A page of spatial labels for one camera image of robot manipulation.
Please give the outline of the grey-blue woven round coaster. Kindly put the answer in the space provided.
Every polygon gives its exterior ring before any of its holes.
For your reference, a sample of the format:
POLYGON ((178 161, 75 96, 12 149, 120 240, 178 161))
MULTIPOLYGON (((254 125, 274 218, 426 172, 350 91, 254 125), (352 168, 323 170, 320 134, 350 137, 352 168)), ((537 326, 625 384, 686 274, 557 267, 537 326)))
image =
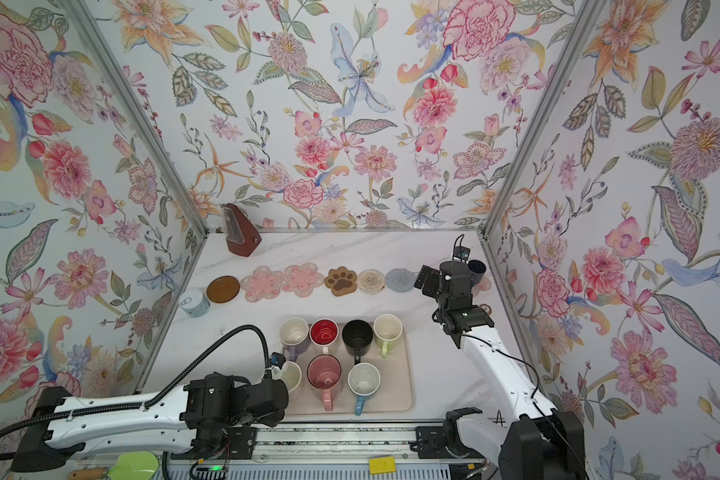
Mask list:
POLYGON ((417 274, 405 268, 394 268, 385 275, 386 286, 393 292, 406 293, 415 288, 417 274))

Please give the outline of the brown round cork coaster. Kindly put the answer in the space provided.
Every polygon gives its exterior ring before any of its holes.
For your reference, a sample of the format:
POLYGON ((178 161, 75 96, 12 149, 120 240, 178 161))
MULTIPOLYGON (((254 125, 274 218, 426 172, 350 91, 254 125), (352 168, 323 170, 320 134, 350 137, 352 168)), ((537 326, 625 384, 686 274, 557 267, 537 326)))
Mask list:
POLYGON ((217 304, 227 303, 238 296, 241 290, 239 280, 231 275, 217 277, 206 288, 208 299, 217 304))

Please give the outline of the small dark navy mug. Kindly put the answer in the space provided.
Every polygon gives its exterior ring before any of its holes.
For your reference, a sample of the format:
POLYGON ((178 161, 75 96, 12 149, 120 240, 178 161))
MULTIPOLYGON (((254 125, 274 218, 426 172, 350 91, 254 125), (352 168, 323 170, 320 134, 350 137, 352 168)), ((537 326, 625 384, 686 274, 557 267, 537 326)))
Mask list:
POLYGON ((467 267, 470 275, 470 287, 475 287, 483 280, 487 266, 480 260, 469 260, 467 267))

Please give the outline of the white multicolour zigzag coaster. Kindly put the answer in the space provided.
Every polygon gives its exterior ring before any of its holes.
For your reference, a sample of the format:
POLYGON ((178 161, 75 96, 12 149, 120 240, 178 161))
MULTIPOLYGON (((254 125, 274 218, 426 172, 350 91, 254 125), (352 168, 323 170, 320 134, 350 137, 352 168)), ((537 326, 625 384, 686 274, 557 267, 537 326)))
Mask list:
POLYGON ((376 269, 366 269, 358 274, 357 287, 368 295, 376 295, 386 287, 385 275, 376 269))

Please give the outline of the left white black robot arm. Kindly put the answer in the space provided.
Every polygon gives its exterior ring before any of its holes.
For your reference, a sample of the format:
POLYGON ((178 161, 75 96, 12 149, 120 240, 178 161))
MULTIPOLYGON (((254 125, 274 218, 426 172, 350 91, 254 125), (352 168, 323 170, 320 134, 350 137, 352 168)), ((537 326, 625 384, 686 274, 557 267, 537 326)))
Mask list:
POLYGON ((168 452, 176 459, 210 459, 224 449, 241 450, 251 425, 276 426, 289 393, 281 380, 249 384, 213 373, 171 390, 155 405, 149 396, 95 400, 54 388, 41 399, 10 469, 54 470, 71 459, 130 451, 168 452))

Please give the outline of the cream mug pink handle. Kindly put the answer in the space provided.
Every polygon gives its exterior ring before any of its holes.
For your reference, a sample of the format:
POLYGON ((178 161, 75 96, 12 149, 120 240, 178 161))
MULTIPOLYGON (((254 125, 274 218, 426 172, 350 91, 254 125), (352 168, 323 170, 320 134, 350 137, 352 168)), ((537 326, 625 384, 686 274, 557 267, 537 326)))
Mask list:
POLYGON ((280 369, 280 380, 282 380, 290 396, 298 395, 302 389, 302 370, 300 366, 292 361, 286 361, 280 369))

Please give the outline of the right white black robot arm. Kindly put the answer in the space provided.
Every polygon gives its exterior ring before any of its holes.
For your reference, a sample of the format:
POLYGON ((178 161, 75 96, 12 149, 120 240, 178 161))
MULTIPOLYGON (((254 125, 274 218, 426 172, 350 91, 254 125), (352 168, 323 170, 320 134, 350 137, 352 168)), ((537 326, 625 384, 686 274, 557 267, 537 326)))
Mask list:
POLYGON ((504 479, 587 478, 581 420, 544 397, 538 372, 506 350, 490 314, 473 300, 472 277, 468 263, 452 258, 438 268, 422 266, 414 284, 436 300, 433 320, 498 404, 495 417, 476 407, 448 412, 442 426, 446 451, 455 457, 477 453, 504 479))

